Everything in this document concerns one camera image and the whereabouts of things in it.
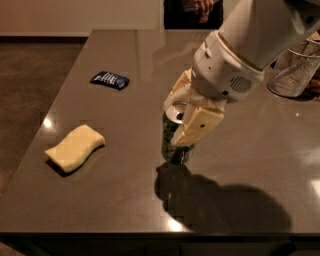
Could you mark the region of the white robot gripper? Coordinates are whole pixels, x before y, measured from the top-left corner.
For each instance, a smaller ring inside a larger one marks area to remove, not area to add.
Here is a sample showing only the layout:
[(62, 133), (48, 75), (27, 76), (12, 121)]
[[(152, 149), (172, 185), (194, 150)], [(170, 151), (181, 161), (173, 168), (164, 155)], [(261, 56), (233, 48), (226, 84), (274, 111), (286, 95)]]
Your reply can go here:
[(165, 111), (171, 107), (186, 108), (174, 142), (191, 146), (224, 119), (224, 113), (217, 108), (198, 105), (200, 95), (196, 90), (210, 99), (242, 101), (263, 78), (264, 72), (234, 53), (218, 31), (211, 32), (195, 52), (192, 70), (180, 75), (164, 102)]

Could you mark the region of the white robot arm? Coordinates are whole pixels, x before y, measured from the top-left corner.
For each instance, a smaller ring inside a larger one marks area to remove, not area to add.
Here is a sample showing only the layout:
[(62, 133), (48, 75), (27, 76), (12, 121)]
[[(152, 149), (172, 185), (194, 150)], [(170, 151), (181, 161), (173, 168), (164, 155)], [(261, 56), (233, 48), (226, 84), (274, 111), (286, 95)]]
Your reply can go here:
[(241, 0), (208, 34), (165, 101), (167, 117), (178, 124), (170, 144), (189, 147), (208, 134), (226, 104), (245, 99), (281, 52), (319, 27), (320, 0)]

